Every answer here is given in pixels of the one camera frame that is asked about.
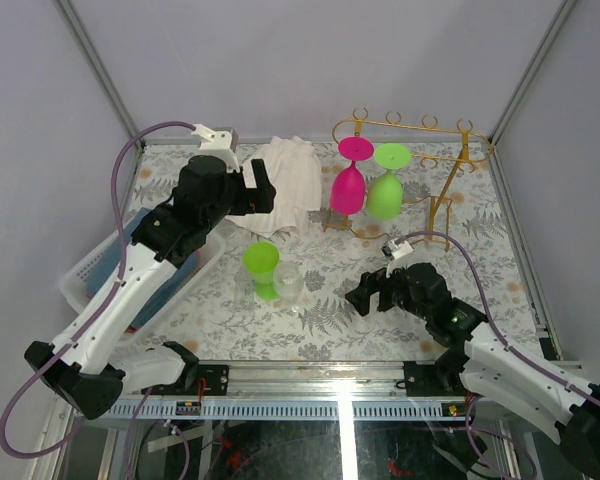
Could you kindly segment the gold wire wine glass rack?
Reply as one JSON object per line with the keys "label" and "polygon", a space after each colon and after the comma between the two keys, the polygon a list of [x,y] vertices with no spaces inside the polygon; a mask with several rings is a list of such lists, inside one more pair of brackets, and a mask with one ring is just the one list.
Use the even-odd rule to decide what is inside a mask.
{"label": "gold wire wine glass rack", "polygon": [[[457,141],[459,145],[458,153],[455,155],[439,155],[439,154],[425,154],[416,153],[407,147],[403,141],[390,141],[390,142],[374,142],[364,135],[363,129],[365,127],[377,127],[380,129],[392,129],[408,131],[410,133],[428,133],[428,134],[440,134],[442,136],[450,136]],[[487,137],[481,133],[478,133],[474,129],[474,124],[470,120],[464,118],[458,120],[453,128],[443,128],[439,124],[439,119],[434,115],[425,115],[421,118],[419,124],[409,124],[402,120],[402,115],[398,111],[389,111],[385,114],[382,120],[374,120],[370,117],[370,112],[365,107],[356,107],[351,115],[343,120],[338,121],[334,124],[331,130],[331,136],[337,147],[341,140],[350,136],[360,136],[369,140],[374,146],[375,150],[382,144],[386,143],[398,143],[406,146],[412,155],[411,162],[416,162],[422,168],[428,168],[430,170],[437,170],[443,164],[448,163],[450,165],[450,171],[446,177],[445,183],[442,186],[441,191],[434,195],[421,195],[413,200],[409,200],[406,197],[406,192],[402,181],[400,180],[398,173],[405,170],[406,168],[396,170],[395,174],[399,178],[403,186],[403,202],[400,214],[395,218],[387,221],[382,221],[373,218],[367,213],[366,210],[366,198],[369,188],[372,182],[380,175],[385,173],[385,169],[376,164],[373,156],[364,162],[358,163],[358,169],[364,176],[366,184],[365,202],[363,208],[353,215],[341,215],[331,209],[330,198],[329,206],[326,213],[326,218],[323,221],[323,230],[339,230],[348,231],[353,236],[365,240],[376,240],[379,239],[382,234],[380,232],[372,233],[370,235],[364,235],[360,231],[356,230],[351,224],[350,219],[363,212],[370,218],[377,222],[392,222],[398,218],[405,206],[418,205],[423,202],[428,204],[428,217],[425,224],[426,234],[425,240],[431,242],[433,240],[432,231],[436,226],[436,218],[438,212],[442,210],[445,215],[445,223],[443,225],[443,232],[445,234],[450,232],[451,225],[451,210],[453,207],[454,199],[448,195],[450,186],[457,176],[458,173],[474,172],[478,166],[486,164],[494,153],[494,146]]]}

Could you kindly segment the clear wine glass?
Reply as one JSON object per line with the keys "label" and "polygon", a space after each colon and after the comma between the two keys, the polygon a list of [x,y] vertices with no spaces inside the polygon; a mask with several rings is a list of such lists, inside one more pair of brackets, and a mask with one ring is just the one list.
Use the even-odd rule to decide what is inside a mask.
{"label": "clear wine glass", "polygon": [[286,307],[297,313],[304,288],[304,278],[299,267],[293,262],[280,262],[273,275],[274,288]]}

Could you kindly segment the magenta plastic wine glass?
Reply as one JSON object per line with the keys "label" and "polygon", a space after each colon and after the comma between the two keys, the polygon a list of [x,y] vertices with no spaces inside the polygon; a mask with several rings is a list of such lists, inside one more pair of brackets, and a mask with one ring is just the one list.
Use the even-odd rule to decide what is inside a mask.
{"label": "magenta plastic wine glass", "polygon": [[333,182],[330,206],[337,213],[348,216],[356,214],[364,206],[366,184],[357,164],[373,156],[374,146],[365,138],[350,136],[340,141],[338,150],[350,164]]}

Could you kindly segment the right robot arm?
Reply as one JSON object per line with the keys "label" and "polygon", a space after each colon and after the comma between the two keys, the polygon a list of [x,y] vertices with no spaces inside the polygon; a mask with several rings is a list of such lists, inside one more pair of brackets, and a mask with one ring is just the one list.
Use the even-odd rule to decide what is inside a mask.
{"label": "right robot arm", "polygon": [[499,339],[486,315],[454,297],[429,263],[366,272],[345,298],[366,316],[373,295],[379,310],[423,320],[445,347],[435,372],[443,392],[465,389],[498,403],[543,432],[581,474],[600,479],[600,382]]}

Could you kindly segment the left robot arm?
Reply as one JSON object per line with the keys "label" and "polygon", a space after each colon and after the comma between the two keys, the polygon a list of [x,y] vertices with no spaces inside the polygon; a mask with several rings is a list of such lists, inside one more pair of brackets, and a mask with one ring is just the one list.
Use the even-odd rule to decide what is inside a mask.
{"label": "left robot arm", "polygon": [[24,358],[42,381],[85,418],[106,413],[128,392],[157,388],[188,394],[199,381],[198,358],[175,341],[114,357],[121,335],[151,299],[205,243],[227,215],[272,211],[276,190],[263,160],[251,163],[255,185],[215,156],[196,155],[181,169],[167,200],[121,241],[118,268],[73,324],[50,343],[33,342]]}

